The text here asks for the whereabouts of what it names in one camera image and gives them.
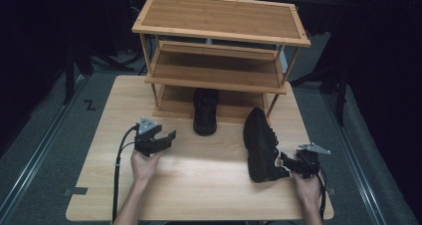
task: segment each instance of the wooden table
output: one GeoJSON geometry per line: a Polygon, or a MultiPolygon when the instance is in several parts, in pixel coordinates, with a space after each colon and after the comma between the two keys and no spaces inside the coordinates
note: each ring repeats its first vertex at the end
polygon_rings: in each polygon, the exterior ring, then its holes
{"type": "MultiPolygon", "coordinates": [[[[299,144],[309,143],[295,96],[288,94],[272,113],[279,149],[293,157],[299,144]]],[[[248,174],[243,125],[218,122],[210,136],[198,136],[192,119],[152,116],[155,103],[144,77],[117,77],[67,210],[72,221],[111,220],[114,162],[125,132],[142,116],[163,125],[162,134],[177,130],[172,147],[161,157],[145,192],[141,220],[284,220],[302,219],[302,207],[291,178],[254,183],[248,174]]],[[[126,142],[132,142],[134,132],[126,142]]],[[[118,207],[132,182],[132,147],[121,155],[118,207]]],[[[333,216],[327,199],[324,218],[333,216]]]]}

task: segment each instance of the wooden shelf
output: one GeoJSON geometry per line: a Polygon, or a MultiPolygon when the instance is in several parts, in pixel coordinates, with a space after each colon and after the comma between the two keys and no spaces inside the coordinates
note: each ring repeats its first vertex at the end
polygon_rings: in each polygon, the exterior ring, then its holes
{"type": "MultiPolygon", "coordinates": [[[[158,107],[153,115],[194,118],[194,88],[161,86],[158,93],[158,107]]],[[[266,94],[219,91],[220,102],[217,106],[217,121],[244,123],[254,107],[265,112],[268,110],[266,94]]]]}
{"type": "Polygon", "coordinates": [[[294,4],[257,0],[147,0],[132,32],[311,45],[294,4]]]}
{"type": "Polygon", "coordinates": [[[155,113],[193,118],[196,88],[221,92],[217,119],[244,122],[253,107],[270,119],[301,48],[311,45],[294,4],[257,0],[146,0],[132,27],[144,55],[145,34],[155,35],[152,60],[145,57],[155,113]],[[160,40],[178,36],[276,46],[274,50],[160,40]],[[295,47],[288,65],[279,60],[285,46],[295,47]],[[161,85],[159,93],[155,85],[161,85]],[[267,94],[275,95],[268,107],[267,94]]]}
{"type": "Polygon", "coordinates": [[[151,84],[285,95],[275,51],[160,41],[151,84]]]}

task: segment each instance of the human hand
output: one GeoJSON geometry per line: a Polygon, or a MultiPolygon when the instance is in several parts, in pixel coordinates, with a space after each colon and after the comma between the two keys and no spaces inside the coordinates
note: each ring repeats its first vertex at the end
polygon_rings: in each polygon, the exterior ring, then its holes
{"type": "Polygon", "coordinates": [[[318,207],[320,197],[320,185],[317,177],[303,179],[298,173],[292,172],[296,184],[296,192],[304,206],[312,205],[318,207]]]}
{"type": "Polygon", "coordinates": [[[155,153],[152,157],[146,157],[134,149],[130,158],[134,182],[148,182],[154,176],[158,160],[163,153],[164,150],[155,153]]]}

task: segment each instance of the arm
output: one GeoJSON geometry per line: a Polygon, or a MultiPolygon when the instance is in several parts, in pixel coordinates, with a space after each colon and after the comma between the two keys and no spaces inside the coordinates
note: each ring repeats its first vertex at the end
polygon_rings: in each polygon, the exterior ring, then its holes
{"type": "Polygon", "coordinates": [[[295,180],[298,197],[304,207],[305,222],[307,225],[321,225],[319,216],[319,196],[320,185],[316,176],[309,179],[303,179],[295,172],[292,172],[295,180]]]}
{"type": "Polygon", "coordinates": [[[133,170],[133,184],[130,187],[123,206],[115,218],[114,225],[137,224],[142,194],[155,174],[158,159],[162,153],[163,151],[156,153],[151,158],[147,158],[139,151],[133,150],[133,154],[130,158],[133,170]]]}

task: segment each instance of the shoe sole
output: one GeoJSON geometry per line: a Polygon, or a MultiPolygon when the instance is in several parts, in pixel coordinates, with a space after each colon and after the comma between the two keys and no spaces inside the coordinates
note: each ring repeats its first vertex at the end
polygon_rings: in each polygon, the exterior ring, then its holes
{"type": "Polygon", "coordinates": [[[201,136],[207,136],[213,134],[217,130],[217,124],[215,124],[213,127],[198,127],[194,121],[193,130],[201,136]]]}

